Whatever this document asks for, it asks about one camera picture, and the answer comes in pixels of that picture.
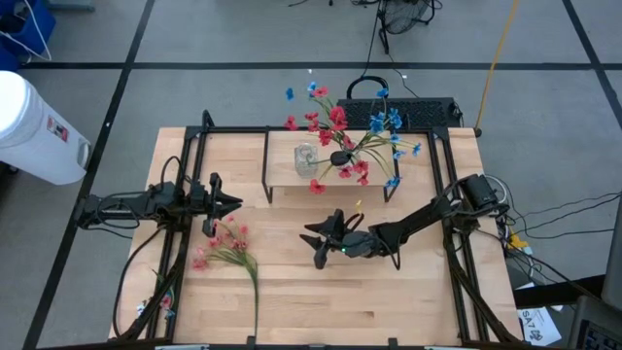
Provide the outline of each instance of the label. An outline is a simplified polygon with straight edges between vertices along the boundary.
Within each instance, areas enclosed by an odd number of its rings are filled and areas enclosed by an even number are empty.
[[[58,136],[58,138],[64,142],[67,142],[69,139],[69,130],[56,119],[52,118],[52,116],[48,116],[48,131]]]

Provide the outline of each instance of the yellow cable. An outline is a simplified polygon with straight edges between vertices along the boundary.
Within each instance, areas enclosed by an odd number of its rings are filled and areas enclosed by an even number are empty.
[[[516,9],[518,8],[518,0],[514,0],[512,4],[512,10],[509,13],[509,17],[507,18],[507,22],[505,23],[505,28],[503,29],[503,34],[501,35],[501,39],[499,40],[499,45],[497,46],[497,52],[495,52],[495,59],[493,59],[493,64],[490,65],[490,70],[488,71],[488,77],[486,78],[486,86],[484,87],[484,93],[482,94],[482,101],[479,105],[479,114],[477,115],[477,122],[475,123],[475,129],[479,128],[480,123],[482,122],[482,115],[484,114],[484,110],[486,109],[486,95],[488,94],[488,87],[490,86],[490,80],[493,78],[493,72],[495,71],[495,66],[497,65],[497,61],[499,60],[499,56],[501,55],[501,48],[503,47],[503,42],[505,42],[505,35],[509,31],[509,26],[512,24],[514,20],[514,15],[516,15]]]

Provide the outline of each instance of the clear vase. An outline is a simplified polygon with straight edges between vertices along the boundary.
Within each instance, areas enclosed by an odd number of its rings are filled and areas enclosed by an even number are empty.
[[[294,149],[295,172],[302,179],[312,179],[318,172],[318,148],[304,143]]]

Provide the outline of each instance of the wooden table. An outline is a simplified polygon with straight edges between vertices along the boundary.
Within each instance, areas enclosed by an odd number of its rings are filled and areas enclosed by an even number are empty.
[[[180,154],[183,135],[183,128],[160,130],[148,184],[159,181],[168,157]],[[450,129],[450,135],[458,177],[482,172],[472,129]],[[403,180],[391,202],[384,203],[377,191],[364,188],[328,187],[315,195],[289,187],[275,189],[279,199],[270,205],[260,183],[264,134],[208,136],[202,182],[219,172],[223,190],[244,199],[234,216],[250,227],[249,251],[259,262],[258,343],[380,345],[387,344],[388,337],[397,337],[400,345],[460,343],[440,224],[414,234],[401,247],[401,271],[388,258],[349,259],[339,253],[330,253],[326,268],[317,270],[313,251],[298,237],[305,232],[304,224],[323,221],[336,207],[351,215],[359,199],[365,213],[362,228],[399,220],[429,203],[435,191],[427,141],[419,135],[403,137],[424,146],[418,157],[400,161]],[[440,142],[437,146],[442,154]],[[444,158],[441,168],[448,184]],[[173,180],[175,172],[175,166],[169,166],[166,178]],[[254,322],[253,287],[246,271],[224,263],[212,263],[205,271],[191,268],[194,248],[207,242],[201,232],[203,219],[194,219],[192,227],[174,341],[245,343]],[[482,229],[495,231],[493,220],[480,222]],[[131,250],[154,230],[153,223],[137,228]],[[154,291],[156,277],[150,268],[157,269],[163,237],[149,244],[127,272],[120,304],[122,330],[136,317],[136,306]],[[470,240],[482,296],[522,338],[499,242],[476,233]],[[465,298],[471,338],[477,338],[472,304]],[[163,322],[158,322],[157,334],[164,334]]]

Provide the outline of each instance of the white container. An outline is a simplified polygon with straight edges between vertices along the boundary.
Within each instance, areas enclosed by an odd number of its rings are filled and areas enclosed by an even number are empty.
[[[55,185],[85,174],[90,143],[18,74],[0,71],[0,161]]]

